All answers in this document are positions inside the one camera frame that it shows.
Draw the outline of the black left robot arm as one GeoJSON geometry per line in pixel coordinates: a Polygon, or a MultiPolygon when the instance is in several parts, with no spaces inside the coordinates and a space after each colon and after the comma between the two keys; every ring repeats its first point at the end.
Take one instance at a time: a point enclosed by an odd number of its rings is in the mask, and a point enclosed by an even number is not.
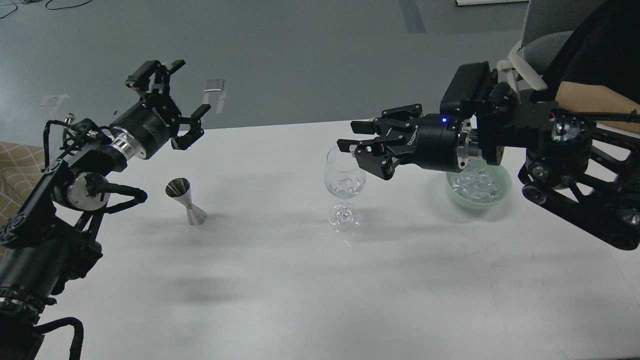
{"type": "Polygon", "coordinates": [[[102,258],[96,237],[104,216],[147,200],[144,190],[109,182],[107,176],[121,173],[133,157],[148,160],[166,143],[184,151],[204,135],[202,117],[211,106],[202,104],[183,116],[170,96],[170,79],[184,65],[182,59],[144,62],[125,82],[138,101],[108,126],[89,118],[55,121],[63,127],[55,160],[49,157],[54,121],[46,123],[42,176],[1,229],[1,244],[9,250],[0,274],[3,360],[34,360],[45,334],[64,326],[73,328],[68,357],[80,359],[80,320],[62,317],[39,325],[39,319],[68,281],[84,278],[102,258]]]}

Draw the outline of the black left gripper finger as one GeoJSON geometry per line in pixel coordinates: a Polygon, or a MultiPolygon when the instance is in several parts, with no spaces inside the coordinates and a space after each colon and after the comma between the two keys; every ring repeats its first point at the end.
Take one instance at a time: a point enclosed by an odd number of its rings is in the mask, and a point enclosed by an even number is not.
{"type": "Polygon", "coordinates": [[[178,117],[174,119],[174,122],[170,125],[170,143],[174,150],[185,151],[204,136],[202,117],[206,112],[210,111],[210,109],[210,104],[201,104],[192,112],[190,117],[178,117]],[[180,125],[189,126],[189,129],[183,135],[178,134],[180,125]]]}
{"type": "Polygon", "coordinates": [[[170,95],[170,78],[185,64],[185,60],[175,60],[169,65],[158,60],[145,61],[126,78],[125,85],[137,93],[139,103],[150,96],[159,96],[162,103],[173,102],[174,99],[170,95]]]}

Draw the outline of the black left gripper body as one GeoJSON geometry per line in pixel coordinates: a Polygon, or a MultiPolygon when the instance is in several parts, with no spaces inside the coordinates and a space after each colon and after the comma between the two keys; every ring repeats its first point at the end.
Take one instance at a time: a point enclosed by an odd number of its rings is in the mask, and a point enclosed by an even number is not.
{"type": "Polygon", "coordinates": [[[171,96],[146,95],[109,127],[112,134],[127,132],[139,144],[135,155],[148,160],[178,134],[181,111],[171,96]]]}

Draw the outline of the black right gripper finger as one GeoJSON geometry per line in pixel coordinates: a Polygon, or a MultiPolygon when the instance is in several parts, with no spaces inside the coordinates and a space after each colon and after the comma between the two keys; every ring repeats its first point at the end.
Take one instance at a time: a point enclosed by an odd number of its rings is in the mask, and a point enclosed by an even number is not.
{"type": "Polygon", "coordinates": [[[412,152],[407,137],[375,137],[370,140],[338,139],[339,151],[350,153],[358,167],[382,180],[390,180],[394,169],[412,152]]]}
{"type": "Polygon", "coordinates": [[[354,120],[350,123],[352,132],[362,135],[377,135],[376,141],[388,142],[393,146],[418,146],[422,144],[421,104],[410,104],[385,109],[378,117],[369,120],[354,120]]]}

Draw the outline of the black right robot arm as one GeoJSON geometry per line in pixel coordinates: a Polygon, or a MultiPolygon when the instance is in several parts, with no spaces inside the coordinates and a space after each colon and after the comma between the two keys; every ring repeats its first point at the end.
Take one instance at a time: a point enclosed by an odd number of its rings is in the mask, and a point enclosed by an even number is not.
{"type": "Polygon", "coordinates": [[[352,132],[373,139],[339,139],[358,167],[383,180],[395,168],[461,173],[472,159],[502,162],[505,148],[525,150],[518,178],[523,196],[614,248],[639,246],[639,139],[598,122],[638,123],[636,111],[569,112],[535,91],[517,93],[487,62],[462,64],[440,102],[386,109],[354,120],[352,132]]]}

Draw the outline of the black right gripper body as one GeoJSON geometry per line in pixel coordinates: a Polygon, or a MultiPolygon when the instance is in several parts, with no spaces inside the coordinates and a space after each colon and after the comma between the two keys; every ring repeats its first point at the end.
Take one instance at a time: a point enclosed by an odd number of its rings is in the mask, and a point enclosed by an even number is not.
{"type": "Polygon", "coordinates": [[[410,133],[401,147],[400,164],[421,169],[461,173],[469,161],[462,135],[464,120],[456,116],[426,114],[409,121],[410,133]]]}

